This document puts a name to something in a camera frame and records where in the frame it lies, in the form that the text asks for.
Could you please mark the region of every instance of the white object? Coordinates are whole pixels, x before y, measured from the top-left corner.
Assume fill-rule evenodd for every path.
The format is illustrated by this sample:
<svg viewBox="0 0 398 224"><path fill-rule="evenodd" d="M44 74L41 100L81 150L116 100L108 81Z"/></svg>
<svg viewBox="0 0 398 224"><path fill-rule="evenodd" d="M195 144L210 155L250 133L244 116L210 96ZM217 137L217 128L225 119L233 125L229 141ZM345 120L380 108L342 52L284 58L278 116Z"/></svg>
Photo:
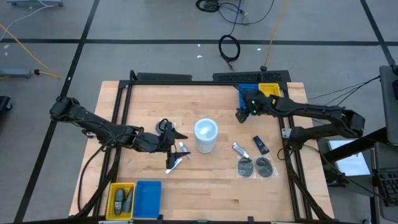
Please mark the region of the white object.
<svg viewBox="0 0 398 224"><path fill-rule="evenodd" d="M167 169L166 170L166 174L169 174L170 172L172 172L174 170L174 168L176 168L180 163L182 162L181 158L178 158L175 162L174 162L174 166L171 169Z"/></svg>
<svg viewBox="0 0 398 224"><path fill-rule="evenodd" d="M209 118L203 118L197 121L193 128L195 134L195 146L202 153L211 152L217 141L218 126Z"/></svg>
<svg viewBox="0 0 398 224"><path fill-rule="evenodd" d="M48 5L44 4L41 0L38 0L38 1L39 1L39 3L41 3L41 4L43 5L43 7L41 7L40 9L35 10L34 12L30 13L29 15L26 15L26 16L24 16L24 17L21 17L21 18L19 18L19 19L14 20L14 22L10 23L10 24L7 26L6 30L9 30L10 27L11 27L14 23L16 23L16 22L18 22L18 21L21 21L21 20L23 20L23 19L25 19L25 18L28 18L29 16L35 14L36 12L39 12L40 10L45 9L45 8L48 8L48 7L52 7L52 6L48 6ZM3 40L4 36L7 34L7 31L6 31L6 30L4 31L4 33L3 33L2 36L0 37L0 42Z"/></svg>
<svg viewBox="0 0 398 224"><path fill-rule="evenodd" d="M184 143L180 142L179 145L183 152L188 152L188 149L187 149L187 147L185 147Z"/></svg>
<svg viewBox="0 0 398 224"><path fill-rule="evenodd" d="M236 144L236 142L234 142L234 144L232 145L232 148L236 152L238 152L241 156L249 159L249 154L245 150L243 150L241 147L239 147L238 144Z"/></svg>
<svg viewBox="0 0 398 224"><path fill-rule="evenodd" d="M354 140L333 140L328 141L330 150L334 150L340 146L344 146ZM344 172L346 176L356 176L356 175L370 175L368 166L366 165L365 158L362 152L352 155L350 157L340 159L336 161L337 169Z"/></svg>

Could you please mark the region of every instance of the small white tool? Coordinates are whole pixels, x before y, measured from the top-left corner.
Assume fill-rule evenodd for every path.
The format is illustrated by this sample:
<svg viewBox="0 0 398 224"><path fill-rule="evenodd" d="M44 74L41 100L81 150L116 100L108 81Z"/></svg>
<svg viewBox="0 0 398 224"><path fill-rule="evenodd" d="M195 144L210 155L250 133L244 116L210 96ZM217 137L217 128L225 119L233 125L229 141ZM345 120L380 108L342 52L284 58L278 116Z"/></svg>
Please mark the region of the small white tool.
<svg viewBox="0 0 398 224"><path fill-rule="evenodd" d="M184 143L180 142L179 144L180 144L180 148L183 152L188 152L188 149L187 149L187 147L185 147Z"/></svg>
<svg viewBox="0 0 398 224"><path fill-rule="evenodd" d="M242 155L245 158L249 158L249 154L243 150L241 147L238 146L238 144L236 144L236 142L234 142L234 144L232 145L232 148L238 152L240 155Z"/></svg>
<svg viewBox="0 0 398 224"><path fill-rule="evenodd" d="M182 162L182 158L178 158L178 159L174 162L173 168L167 169L167 170L166 170L166 174L169 174L170 172L172 172L172 171L174 170L174 168L176 168L181 162Z"/></svg>

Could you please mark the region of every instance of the wooden tabletop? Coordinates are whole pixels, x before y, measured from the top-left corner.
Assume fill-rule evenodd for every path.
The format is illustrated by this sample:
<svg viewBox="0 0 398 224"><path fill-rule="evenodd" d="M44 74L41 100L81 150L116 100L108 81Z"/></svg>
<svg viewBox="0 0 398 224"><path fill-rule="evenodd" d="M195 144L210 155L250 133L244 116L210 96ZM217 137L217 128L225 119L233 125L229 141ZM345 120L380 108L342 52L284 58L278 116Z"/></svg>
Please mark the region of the wooden tabletop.
<svg viewBox="0 0 398 224"><path fill-rule="evenodd" d="M291 99L302 103L307 101L303 83L288 83L288 88ZM111 120L117 89L118 82L103 82L95 109L98 116ZM121 120L124 97L118 122ZM192 153L192 160L184 157L175 170L166 174L165 154L123 149L117 182L162 181L160 213L165 220L244 221L253 216L255 221L293 221L285 162L277 158L277 152L282 148L278 120L271 116L250 116L240 124L235 118L237 107L238 91L232 86L133 86L127 124L143 126L146 132L154 133L155 124L162 118L168 118L176 124L178 132L189 137L182 142ZM211 118L219 127L216 147L209 154L200 153L194 146L193 126L200 118ZM294 122L296 126L312 126L310 118L294 117ZM231 149L232 143L236 141L252 157L260 156L252 140L256 135L270 149L278 176L265 180L236 176L238 154ZM306 144L317 146L315 141ZM99 146L97 139L88 140L82 167ZM325 213L333 217L320 156L306 147L301 150L301 156L307 189ZM82 205L98 186L102 162L103 153L97 155L86 170ZM297 192L300 213L305 217L302 197L298 189ZM108 190L105 190L102 215L107 197ZM76 199L77 187L71 215L77 213Z"/></svg>

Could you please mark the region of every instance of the blue box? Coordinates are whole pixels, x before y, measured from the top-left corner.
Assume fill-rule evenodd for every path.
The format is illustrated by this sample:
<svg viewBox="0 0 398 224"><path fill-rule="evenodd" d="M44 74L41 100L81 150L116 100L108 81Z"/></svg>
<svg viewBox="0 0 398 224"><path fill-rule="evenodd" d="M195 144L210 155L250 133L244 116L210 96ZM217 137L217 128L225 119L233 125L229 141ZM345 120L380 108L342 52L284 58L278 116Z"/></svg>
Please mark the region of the blue box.
<svg viewBox="0 0 398 224"><path fill-rule="evenodd" d="M137 181L133 218L157 218L162 197L161 181Z"/></svg>
<svg viewBox="0 0 398 224"><path fill-rule="evenodd" d="M246 106L243 103L241 90L258 90L259 85L258 84L239 84L238 88L239 88L239 107L246 109Z"/></svg>

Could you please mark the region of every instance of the yellow container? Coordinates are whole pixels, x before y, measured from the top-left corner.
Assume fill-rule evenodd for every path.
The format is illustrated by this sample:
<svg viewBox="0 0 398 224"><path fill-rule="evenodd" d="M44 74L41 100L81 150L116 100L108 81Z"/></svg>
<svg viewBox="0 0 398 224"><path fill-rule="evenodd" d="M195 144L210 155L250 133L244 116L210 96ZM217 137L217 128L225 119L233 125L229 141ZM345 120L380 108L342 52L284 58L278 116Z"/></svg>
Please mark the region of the yellow container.
<svg viewBox="0 0 398 224"><path fill-rule="evenodd" d="M124 195L127 197L130 189L132 188L132 201L131 201L131 211L122 212L120 215L114 214L114 198L116 191L118 189L124 189ZM107 220L132 220L132 209L134 205L134 197L136 195L136 184L135 183L113 183L109 188L108 204L106 206L106 216Z"/></svg>
<svg viewBox="0 0 398 224"><path fill-rule="evenodd" d="M261 90L266 96L280 96L278 83L259 83L259 90Z"/></svg>

